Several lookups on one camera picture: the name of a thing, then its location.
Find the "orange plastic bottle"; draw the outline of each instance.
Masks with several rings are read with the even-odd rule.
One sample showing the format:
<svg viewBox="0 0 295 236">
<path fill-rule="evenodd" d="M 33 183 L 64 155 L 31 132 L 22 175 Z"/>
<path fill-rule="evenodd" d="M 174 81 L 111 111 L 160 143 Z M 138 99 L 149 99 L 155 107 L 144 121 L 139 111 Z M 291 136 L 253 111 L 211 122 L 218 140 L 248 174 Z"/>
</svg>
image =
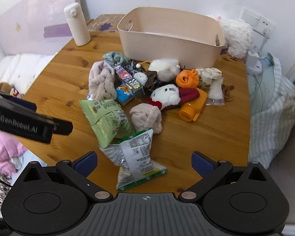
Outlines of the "orange plastic bottle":
<svg viewBox="0 0 295 236">
<path fill-rule="evenodd" d="M 208 98 L 208 93 L 199 88 L 197 88 L 197 90 L 200 93 L 200 97 L 194 101 L 183 104 L 178 112 L 179 117 L 184 121 L 196 121 Z"/>
</svg>

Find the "pink headboard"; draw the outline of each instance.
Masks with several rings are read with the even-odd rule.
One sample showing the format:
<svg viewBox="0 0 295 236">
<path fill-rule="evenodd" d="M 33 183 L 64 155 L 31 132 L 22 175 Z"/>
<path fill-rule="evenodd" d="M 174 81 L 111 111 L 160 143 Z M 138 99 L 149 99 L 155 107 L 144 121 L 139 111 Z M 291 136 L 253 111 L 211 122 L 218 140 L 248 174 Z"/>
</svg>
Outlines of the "pink headboard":
<svg viewBox="0 0 295 236">
<path fill-rule="evenodd" d="M 0 16 L 0 44 L 7 55 L 51 55 L 72 37 L 64 8 L 80 0 L 22 0 Z"/>
</svg>

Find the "white bed sheet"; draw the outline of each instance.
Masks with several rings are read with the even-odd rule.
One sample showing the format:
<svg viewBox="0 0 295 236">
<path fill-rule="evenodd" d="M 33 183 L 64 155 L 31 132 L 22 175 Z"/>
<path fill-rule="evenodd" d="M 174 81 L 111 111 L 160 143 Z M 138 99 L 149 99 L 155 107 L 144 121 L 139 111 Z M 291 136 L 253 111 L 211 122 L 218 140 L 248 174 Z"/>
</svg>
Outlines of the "white bed sheet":
<svg viewBox="0 0 295 236">
<path fill-rule="evenodd" d="M 55 55 L 18 54 L 0 61 L 0 82 L 25 94 Z"/>
</svg>

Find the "hello kitty plush toy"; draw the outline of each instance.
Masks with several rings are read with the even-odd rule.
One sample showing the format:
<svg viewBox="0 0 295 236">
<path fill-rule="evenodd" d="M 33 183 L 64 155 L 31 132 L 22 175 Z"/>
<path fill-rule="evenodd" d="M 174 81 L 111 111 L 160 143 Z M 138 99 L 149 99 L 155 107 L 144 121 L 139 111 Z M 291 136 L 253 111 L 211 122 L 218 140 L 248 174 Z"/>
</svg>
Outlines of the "hello kitty plush toy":
<svg viewBox="0 0 295 236">
<path fill-rule="evenodd" d="M 163 110 L 164 108 L 175 108 L 199 97 L 200 93 L 195 88 L 179 88 L 174 84 L 168 84 L 154 90 L 148 103 Z"/>
</svg>

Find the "green snack bag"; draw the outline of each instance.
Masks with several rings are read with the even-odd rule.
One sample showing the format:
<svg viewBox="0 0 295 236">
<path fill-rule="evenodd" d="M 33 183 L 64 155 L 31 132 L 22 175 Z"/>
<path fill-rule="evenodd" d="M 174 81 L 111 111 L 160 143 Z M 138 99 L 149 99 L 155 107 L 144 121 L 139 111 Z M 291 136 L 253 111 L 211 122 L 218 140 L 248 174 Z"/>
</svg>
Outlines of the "green snack bag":
<svg viewBox="0 0 295 236">
<path fill-rule="evenodd" d="M 107 147 L 114 138 L 134 132 L 121 106 L 114 100 L 81 100 L 80 104 L 100 147 Z"/>
</svg>

